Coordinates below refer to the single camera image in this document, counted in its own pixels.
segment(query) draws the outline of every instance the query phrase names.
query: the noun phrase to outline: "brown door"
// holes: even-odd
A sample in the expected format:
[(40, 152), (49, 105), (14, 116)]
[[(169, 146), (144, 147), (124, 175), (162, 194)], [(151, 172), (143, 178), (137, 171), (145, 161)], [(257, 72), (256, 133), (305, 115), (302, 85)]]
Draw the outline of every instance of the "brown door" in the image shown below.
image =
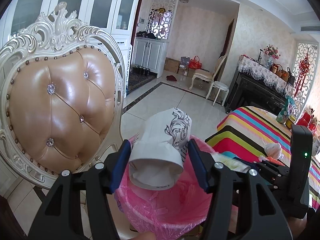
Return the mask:
[[(235, 19), (232, 20), (232, 22), (229, 24), (229, 28), (227, 31), (227, 36), (226, 36), (226, 40), (224, 42), (224, 46), (223, 46), (223, 50), (220, 54), (220, 57), (225, 55), (229, 46), (229, 42), (230, 42), (230, 38), (231, 38), (231, 32), (232, 32), (232, 27), (233, 27), (233, 23), (234, 23)], [(219, 69), (217, 75), (214, 78), (214, 81), (217, 81), (218, 79), (220, 80), (220, 72), (221, 72), (222, 67)]]
[(142, 0), (139, 0), (138, 6), (137, 6), (137, 11), (136, 11), (136, 16), (134, 17), (134, 22), (133, 22), (133, 30), (132, 30), (131, 42), (130, 42), (130, 44), (132, 45), (132, 49), (133, 49), (133, 44), (134, 44), (134, 38), (136, 37), (137, 24), (138, 24), (141, 3), (142, 3)]

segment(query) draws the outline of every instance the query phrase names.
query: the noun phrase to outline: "black floral pattern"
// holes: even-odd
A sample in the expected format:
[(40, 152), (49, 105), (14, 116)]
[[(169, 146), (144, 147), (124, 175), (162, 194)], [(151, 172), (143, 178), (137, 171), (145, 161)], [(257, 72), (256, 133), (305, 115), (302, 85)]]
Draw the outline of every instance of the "black floral pattern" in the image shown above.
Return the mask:
[(187, 144), (180, 145), (181, 141), (185, 140), (188, 135), (188, 129), (190, 127), (190, 118), (189, 116), (181, 111), (178, 108), (175, 108), (176, 111), (172, 112), (174, 118), (172, 119), (170, 126), (166, 126), (164, 132), (172, 136), (172, 146), (175, 147), (181, 155), (182, 161), (184, 162), (187, 155)]

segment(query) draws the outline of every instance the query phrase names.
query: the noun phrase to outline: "black piano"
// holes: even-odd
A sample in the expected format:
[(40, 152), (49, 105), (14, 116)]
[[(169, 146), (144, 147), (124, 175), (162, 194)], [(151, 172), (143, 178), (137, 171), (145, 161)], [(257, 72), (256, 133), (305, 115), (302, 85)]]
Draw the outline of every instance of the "black piano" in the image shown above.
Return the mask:
[(233, 76), (225, 111), (229, 113), (241, 106), (255, 106), (278, 115), (286, 99), (274, 87), (266, 86), (262, 80), (255, 80), (246, 73), (236, 70)]

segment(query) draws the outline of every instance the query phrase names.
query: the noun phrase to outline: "red slipper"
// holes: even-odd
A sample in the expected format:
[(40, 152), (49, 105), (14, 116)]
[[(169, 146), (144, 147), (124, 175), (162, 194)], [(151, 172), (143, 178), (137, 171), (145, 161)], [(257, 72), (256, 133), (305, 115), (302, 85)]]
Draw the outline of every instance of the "red slipper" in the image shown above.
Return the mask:
[(172, 76), (172, 75), (167, 76), (167, 80), (168, 80), (168, 81), (171, 81), (171, 82), (177, 82), (177, 79), (176, 79), (174, 76)]

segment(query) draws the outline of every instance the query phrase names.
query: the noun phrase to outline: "red bag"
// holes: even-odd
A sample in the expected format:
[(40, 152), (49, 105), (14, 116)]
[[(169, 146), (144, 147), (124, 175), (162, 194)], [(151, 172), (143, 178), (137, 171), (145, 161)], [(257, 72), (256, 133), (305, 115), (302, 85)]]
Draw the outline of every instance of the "red bag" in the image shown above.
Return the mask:
[(198, 57), (198, 61), (196, 61), (196, 57), (198, 56), (195, 56), (193, 59), (190, 60), (190, 63), (189, 63), (189, 68), (193, 68), (193, 69), (199, 69), (202, 67), (202, 63), (200, 63), (200, 59)]

